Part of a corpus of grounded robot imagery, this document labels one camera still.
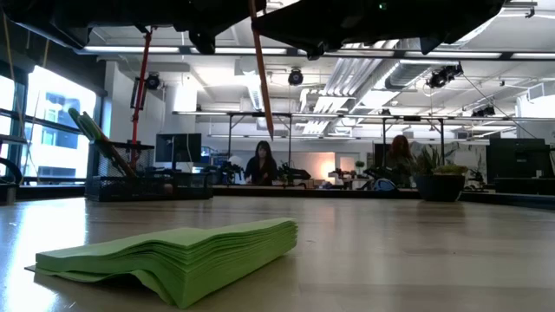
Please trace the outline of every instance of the ceiling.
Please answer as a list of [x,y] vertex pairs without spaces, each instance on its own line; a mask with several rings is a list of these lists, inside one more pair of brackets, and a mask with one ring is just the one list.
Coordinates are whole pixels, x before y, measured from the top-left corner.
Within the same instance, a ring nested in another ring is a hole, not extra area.
[[[274,10],[295,0],[271,2]],[[506,10],[494,18],[492,23],[463,49],[483,50],[555,50],[555,0],[537,0],[538,16],[525,18],[527,10]],[[542,16],[553,16],[553,19]],[[253,46],[251,25],[245,20],[224,31],[217,38],[217,46]],[[142,45],[143,35],[135,28],[96,28],[91,36],[91,45]],[[262,38],[263,47],[283,47],[280,42]],[[176,32],[172,28],[157,29],[153,34],[153,45],[176,46],[191,45],[187,34]],[[137,63],[140,55],[121,55],[125,64]],[[247,87],[234,80],[236,60],[241,56],[202,56],[202,55],[151,55],[149,66],[156,63],[187,63],[198,74],[204,90],[199,93],[199,104],[215,108],[219,103],[239,103],[241,98],[248,98]],[[299,101],[304,88],[323,88],[334,73],[338,59],[321,58],[310,62],[303,57],[265,57],[264,64],[270,76],[270,97],[293,99]],[[447,88],[434,90],[424,86],[429,72],[420,76],[414,83],[400,92],[391,107],[396,114],[434,114],[460,113],[461,108],[483,100],[483,95],[495,94],[496,105],[508,114],[514,113],[516,96],[526,89],[538,84],[542,79],[555,78],[555,62],[463,62],[465,75],[475,85],[463,77],[447,85]],[[290,87],[287,79],[292,68],[300,68],[304,74],[304,86]],[[179,73],[166,75],[168,81],[178,82]],[[364,94],[356,94],[354,101],[359,101]],[[381,103],[390,105],[391,101]]]

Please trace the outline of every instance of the green paper stack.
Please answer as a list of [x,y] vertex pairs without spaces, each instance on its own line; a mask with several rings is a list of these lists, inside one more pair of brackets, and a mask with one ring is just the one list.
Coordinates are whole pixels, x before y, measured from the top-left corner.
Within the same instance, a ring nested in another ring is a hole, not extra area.
[[186,308],[297,244],[297,223],[278,218],[219,229],[184,228],[36,254],[36,273],[93,283],[131,274]]

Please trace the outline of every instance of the potted plant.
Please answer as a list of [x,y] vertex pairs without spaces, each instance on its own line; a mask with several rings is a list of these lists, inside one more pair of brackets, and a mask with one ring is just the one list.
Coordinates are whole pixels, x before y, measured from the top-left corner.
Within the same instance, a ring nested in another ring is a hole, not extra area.
[[441,165],[437,151],[430,154],[426,148],[416,159],[415,182],[418,192],[427,201],[454,202],[465,187],[468,168],[449,164]]
[[361,175],[361,171],[363,170],[363,168],[366,166],[366,164],[364,163],[364,161],[358,160],[355,163],[355,167],[356,167],[356,173],[358,175]]

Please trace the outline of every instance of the white ceiling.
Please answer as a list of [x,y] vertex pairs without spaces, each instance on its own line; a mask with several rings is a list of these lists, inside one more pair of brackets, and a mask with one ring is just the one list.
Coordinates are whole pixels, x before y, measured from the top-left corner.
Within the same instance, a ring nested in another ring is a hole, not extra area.
[[[293,3],[295,0],[280,0],[280,3]],[[536,9],[538,15],[555,16],[555,0],[538,0]],[[519,11],[523,17],[497,17],[492,24],[480,35],[475,37],[464,49],[538,49],[555,50],[555,19],[533,17],[524,18],[524,10]],[[99,28],[95,29],[97,36],[92,36],[92,45],[141,45],[144,43],[142,34],[135,28]],[[263,38],[263,46],[284,46]],[[252,33],[249,20],[245,20],[217,37],[219,46],[252,46]],[[158,29],[153,35],[154,45],[191,45],[187,34],[177,33],[171,28]],[[130,62],[139,62],[139,56],[128,56]],[[206,85],[206,92],[199,97],[201,104],[214,102],[239,102],[240,98],[247,96],[246,87],[233,85],[234,66],[238,57],[234,56],[168,56],[151,55],[150,63],[156,62],[186,62]],[[271,97],[293,98],[298,100],[303,88],[289,87],[287,78],[291,68],[301,68],[306,84],[325,84],[336,66],[337,59],[322,58],[319,61],[309,62],[304,58],[292,57],[265,57],[266,70],[272,73],[270,94]],[[501,98],[496,99],[509,112],[513,110],[514,95],[525,90],[511,87],[500,87],[500,77],[507,78],[506,84],[531,85],[540,78],[555,77],[555,62],[463,62],[465,74],[471,77],[485,95],[499,93]],[[447,86],[451,89],[442,89],[431,97],[431,104],[436,109],[442,108],[441,113],[451,113],[464,105],[482,99],[468,81],[459,78]],[[425,107],[430,106],[430,97],[426,96],[421,88],[416,92],[404,92],[397,96],[400,107],[413,107],[411,112],[426,112]]]

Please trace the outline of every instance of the person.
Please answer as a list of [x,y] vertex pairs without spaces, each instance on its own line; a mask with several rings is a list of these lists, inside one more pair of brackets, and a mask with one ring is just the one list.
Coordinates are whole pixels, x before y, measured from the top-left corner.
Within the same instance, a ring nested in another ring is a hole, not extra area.
[[278,165],[271,156],[270,144],[260,141],[254,157],[249,160],[245,170],[245,180],[252,185],[272,185],[278,177]]
[[411,187],[410,177],[412,168],[415,165],[415,158],[410,153],[410,145],[404,135],[397,135],[393,139],[391,148],[386,157],[386,167],[395,171],[394,182],[399,187]]

